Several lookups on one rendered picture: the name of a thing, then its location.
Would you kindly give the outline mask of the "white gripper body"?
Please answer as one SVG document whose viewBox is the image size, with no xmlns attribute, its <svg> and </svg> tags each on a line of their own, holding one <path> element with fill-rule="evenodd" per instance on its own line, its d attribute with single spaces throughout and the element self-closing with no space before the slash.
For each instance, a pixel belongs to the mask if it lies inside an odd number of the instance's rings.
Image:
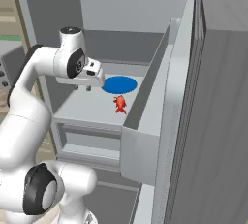
<svg viewBox="0 0 248 224">
<path fill-rule="evenodd" d="M 105 74 L 103 70 L 100 70 L 98 73 L 95 73 L 93 71 L 82 71 L 78 76 L 73 79 L 57 77 L 56 80 L 59 83 L 64 84 L 102 87 L 105 84 Z"/>
</svg>

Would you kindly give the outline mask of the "red fish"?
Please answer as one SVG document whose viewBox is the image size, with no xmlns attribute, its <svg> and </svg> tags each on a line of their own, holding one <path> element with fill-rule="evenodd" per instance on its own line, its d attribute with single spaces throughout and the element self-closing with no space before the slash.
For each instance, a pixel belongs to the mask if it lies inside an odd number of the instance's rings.
<svg viewBox="0 0 248 224">
<path fill-rule="evenodd" d="M 115 112 L 126 112 L 125 108 L 127 107 L 127 105 L 122 95 L 115 97 L 113 103 L 116 105 Z"/>
</svg>

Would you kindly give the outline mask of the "grey fridge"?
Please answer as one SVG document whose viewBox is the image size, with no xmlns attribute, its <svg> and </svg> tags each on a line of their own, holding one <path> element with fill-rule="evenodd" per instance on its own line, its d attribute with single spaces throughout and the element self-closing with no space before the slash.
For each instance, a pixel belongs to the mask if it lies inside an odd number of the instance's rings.
<svg viewBox="0 0 248 224">
<path fill-rule="evenodd" d="M 55 118 L 79 121 L 122 121 L 137 99 L 159 47 L 172 48 L 187 0 L 19 0 L 31 44 L 56 47 L 64 26 L 83 29 L 86 50 L 101 62 L 107 77 L 126 76 L 138 86 L 126 94 L 111 94 L 101 87 L 59 83 L 40 78 L 44 98 Z M 115 97 L 122 95 L 126 112 L 115 112 Z M 100 224 L 130 224 L 139 183 L 119 170 L 90 166 L 97 171 L 98 186 L 85 202 Z"/>
</svg>

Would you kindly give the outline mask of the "grey fridge drawer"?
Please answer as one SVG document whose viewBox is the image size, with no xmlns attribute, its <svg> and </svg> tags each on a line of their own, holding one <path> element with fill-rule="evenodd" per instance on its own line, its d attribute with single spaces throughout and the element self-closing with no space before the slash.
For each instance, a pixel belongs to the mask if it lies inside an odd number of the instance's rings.
<svg viewBox="0 0 248 224">
<path fill-rule="evenodd" d="M 122 121 L 79 121 L 55 118 L 52 131 L 57 156 L 118 171 Z"/>
</svg>

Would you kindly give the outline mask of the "blue round plate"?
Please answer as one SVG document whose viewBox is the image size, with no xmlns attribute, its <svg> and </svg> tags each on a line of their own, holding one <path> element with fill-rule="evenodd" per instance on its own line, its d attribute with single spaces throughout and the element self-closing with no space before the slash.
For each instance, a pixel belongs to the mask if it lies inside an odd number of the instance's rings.
<svg viewBox="0 0 248 224">
<path fill-rule="evenodd" d="M 130 77 L 114 76 L 105 79 L 102 89 L 111 94 L 126 94 L 135 90 L 137 86 L 137 81 Z"/>
</svg>

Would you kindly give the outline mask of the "grey appliance with knobs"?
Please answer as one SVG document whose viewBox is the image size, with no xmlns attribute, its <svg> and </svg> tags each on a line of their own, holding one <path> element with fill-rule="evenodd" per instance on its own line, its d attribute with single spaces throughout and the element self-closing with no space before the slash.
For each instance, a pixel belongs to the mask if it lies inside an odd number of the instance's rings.
<svg viewBox="0 0 248 224">
<path fill-rule="evenodd" d="M 21 41 L 0 40 L 0 88 L 10 89 L 23 65 L 25 53 Z"/>
</svg>

